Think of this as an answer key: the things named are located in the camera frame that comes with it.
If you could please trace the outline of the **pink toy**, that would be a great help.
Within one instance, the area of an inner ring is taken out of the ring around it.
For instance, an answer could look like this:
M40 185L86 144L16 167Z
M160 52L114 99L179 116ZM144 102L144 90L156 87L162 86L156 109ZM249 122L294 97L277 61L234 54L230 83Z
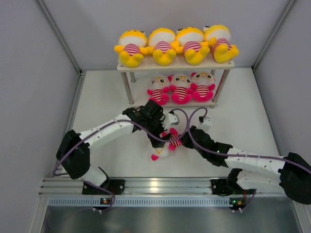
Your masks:
M165 105L169 101L169 87L170 80L166 76L158 75L152 78L147 89L149 100L153 100L161 106Z
M215 89L215 78L209 72L193 72L191 74L192 97L196 102L207 102L212 100Z
M171 127L168 131L161 133L160 137L164 137L167 140L168 134L171 135L171 137L169 138L170 142L164 143L163 147L150 148L152 161L167 157L170 152L175 151L177 147L182 146L181 140L176 140L176 138L179 136L179 132L175 128Z

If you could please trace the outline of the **pink toy glasses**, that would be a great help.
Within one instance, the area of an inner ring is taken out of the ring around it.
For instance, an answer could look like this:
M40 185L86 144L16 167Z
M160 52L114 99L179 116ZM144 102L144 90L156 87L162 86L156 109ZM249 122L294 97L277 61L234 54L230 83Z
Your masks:
M191 78L181 73L170 75L168 79L170 81L170 90L172 91L171 98L175 104L183 105L192 100Z

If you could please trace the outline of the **yellow toy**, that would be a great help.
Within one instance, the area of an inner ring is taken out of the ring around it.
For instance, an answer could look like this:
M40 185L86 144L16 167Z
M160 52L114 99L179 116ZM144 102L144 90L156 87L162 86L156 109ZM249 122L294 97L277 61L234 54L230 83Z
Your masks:
M196 27L185 27L176 31L176 41L179 46L175 49L177 54L183 54L190 65L200 64L210 52L204 33Z
M231 32L225 25L205 26L203 32L217 63L226 63L239 55L240 51L236 45L231 44Z
M154 61L160 66L168 66L176 57L175 49L179 46L179 42L172 30L157 28L150 33L148 46Z
M153 51L149 47L144 31L128 30L119 38L119 43L114 47L114 51L119 54L122 64L129 68L138 67L146 55Z

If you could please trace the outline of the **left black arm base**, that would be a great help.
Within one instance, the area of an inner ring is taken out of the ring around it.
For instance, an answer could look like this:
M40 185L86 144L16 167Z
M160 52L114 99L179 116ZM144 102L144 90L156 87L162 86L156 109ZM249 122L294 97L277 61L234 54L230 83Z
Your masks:
M123 179L106 180L100 187L108 190L114 195L121 195L125 189L125 180ZM102 191L101 189L98 189L96 187L93 187L87 184L86 182L84 182L82 194L83 195L108 195L107 192Z

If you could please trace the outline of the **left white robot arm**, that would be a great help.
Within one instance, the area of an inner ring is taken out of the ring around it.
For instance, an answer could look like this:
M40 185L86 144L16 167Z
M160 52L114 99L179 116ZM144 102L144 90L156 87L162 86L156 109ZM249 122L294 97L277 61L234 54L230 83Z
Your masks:
M150 100L144 106L126 109L109 122L88 131L68 131L62 139L56 158L71 179L91 183L94 190L104 194L110 188L110 179L102 169L91 166L91 153L122 135L141 129L145 129L152 145L159 147L163 142L160 134L176 122L178 119L173 113L165 114L159 104Z

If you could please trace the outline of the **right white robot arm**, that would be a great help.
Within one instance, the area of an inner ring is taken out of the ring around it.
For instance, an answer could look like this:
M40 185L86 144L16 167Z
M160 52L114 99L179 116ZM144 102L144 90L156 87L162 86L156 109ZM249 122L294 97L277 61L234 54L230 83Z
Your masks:
M285 194L301 204L311 203L311 166L297 153L263 156L216 142L202 129L192 126L181 138L182 145L196 150L215 166L231 169L226 185L240 190L259 190Z

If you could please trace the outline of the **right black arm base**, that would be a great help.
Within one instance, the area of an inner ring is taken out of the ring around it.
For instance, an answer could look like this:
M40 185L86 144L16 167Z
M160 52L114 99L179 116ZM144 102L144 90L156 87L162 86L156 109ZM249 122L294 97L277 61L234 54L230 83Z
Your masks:
M233 194L254 194L255 189L243 189L237 181L238 175L242 169L234 168L225 179L213 179L211 180L212 193L218 196L229 196Z

